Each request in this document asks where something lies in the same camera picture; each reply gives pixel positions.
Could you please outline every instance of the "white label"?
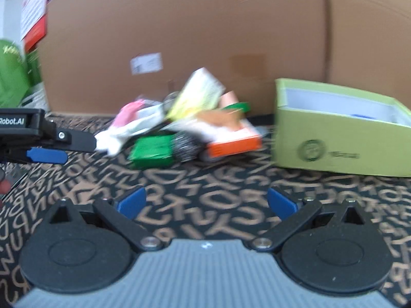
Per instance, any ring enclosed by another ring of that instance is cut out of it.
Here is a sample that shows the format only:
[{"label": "white label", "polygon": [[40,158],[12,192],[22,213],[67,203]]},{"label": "white label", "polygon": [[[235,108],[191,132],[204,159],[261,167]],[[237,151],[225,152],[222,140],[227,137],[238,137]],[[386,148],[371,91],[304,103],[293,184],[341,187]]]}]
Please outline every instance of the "white label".
[{"label": "white label", "polygon": [[46,14],[47,0],[23,0],[21,11],[21,40],[31,28]]},{"label": "white label", "polygon": [[201,247],[202,247],[203,249],[210,249],[210,248],[212,248],[212,243],[210,243],[210,242],[204,242],[204,243],[201,244]]},{"label": "white label", "polygon": [[161,53],[139,55],[130,60],[131,74],[155,73],[163,69]]}]

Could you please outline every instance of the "black circular pad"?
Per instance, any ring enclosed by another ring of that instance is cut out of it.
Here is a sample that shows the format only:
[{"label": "black circular pad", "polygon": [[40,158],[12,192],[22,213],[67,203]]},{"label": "black circular pad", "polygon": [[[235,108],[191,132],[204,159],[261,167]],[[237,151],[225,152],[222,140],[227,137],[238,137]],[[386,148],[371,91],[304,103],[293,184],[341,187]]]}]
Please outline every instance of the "black circular pad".
[{"label": "black circular pad", "polygon": [[33,235],[22,250],[20,266],[38,288],[79,294],[112,284],[131,260],[130,246],[120,235],[91,225],[58,223]]},{"label": "black circular pad", "polygon": [[342,223],[310,229],[285,242],[281,259],[297,282],[326,294],[380,288],[392,257],[377,230]]}]

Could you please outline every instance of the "patterned carpet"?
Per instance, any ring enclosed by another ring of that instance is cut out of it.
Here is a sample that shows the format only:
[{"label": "patterned carpet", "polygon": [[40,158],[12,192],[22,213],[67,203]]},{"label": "patterned carpet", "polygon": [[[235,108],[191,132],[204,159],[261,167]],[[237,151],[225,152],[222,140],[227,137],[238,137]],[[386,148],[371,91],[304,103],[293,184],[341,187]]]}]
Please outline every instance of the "patterned carpet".
[{"label": "patterned carpet", "polygon": [[[103,118],[50,117],[64,127],[96,132]],[[271,139],[257,152],[218,163],[192,162],[169,169],[128,168],[130,149],[110,159],[101,154],[72,153],[64,166],[28,166],[29,175],[4,201],[0,213],[0,308],[29,290],[18,256],[50,206],[62,197],[92,203],[116,197],[137,184],[147,188],[147,206],[137,221],[162,240],[180,238],[252,239],[279,218],[265,199],[270,186],[324,203],[354,197],[373,215],[395,263],[382,292],[400,307],[411,299],[411,179],[340,175],[281,169],[270,164]]]}]

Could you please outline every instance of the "green bag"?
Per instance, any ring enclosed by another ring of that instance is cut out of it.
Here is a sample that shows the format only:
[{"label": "green bag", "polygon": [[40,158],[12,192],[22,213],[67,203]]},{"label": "green bag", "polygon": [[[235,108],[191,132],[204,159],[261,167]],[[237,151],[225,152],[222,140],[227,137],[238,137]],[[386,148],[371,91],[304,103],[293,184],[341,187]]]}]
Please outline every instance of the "green bag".
[{"label": "green bag", "polygon": [[0,108],[16,108],[30,87],[20,50],[0,40]]},{"label": "green bag", "polygon": [[27,73],[31,86],[35,86],[42,81],[39,66],[39,53],[37,49],[26,54]]}]

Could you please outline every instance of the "logo on box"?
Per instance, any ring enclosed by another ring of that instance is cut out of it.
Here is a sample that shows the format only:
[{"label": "logo on box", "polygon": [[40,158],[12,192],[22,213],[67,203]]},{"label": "logo on box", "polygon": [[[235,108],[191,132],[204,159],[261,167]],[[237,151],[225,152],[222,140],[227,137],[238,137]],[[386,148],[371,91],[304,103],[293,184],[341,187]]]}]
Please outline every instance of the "logo on box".
[{"label": "logo on box", "polygon": [[0,126],[20,126],[25,127],[25,119],[24,118],[2,118],[0,117]]},{"label": "logo on box", "polygon": [[317,161],[325,154],[325,144],[321,140],[307,140],[298,148],[298,156],[306,162]]}]

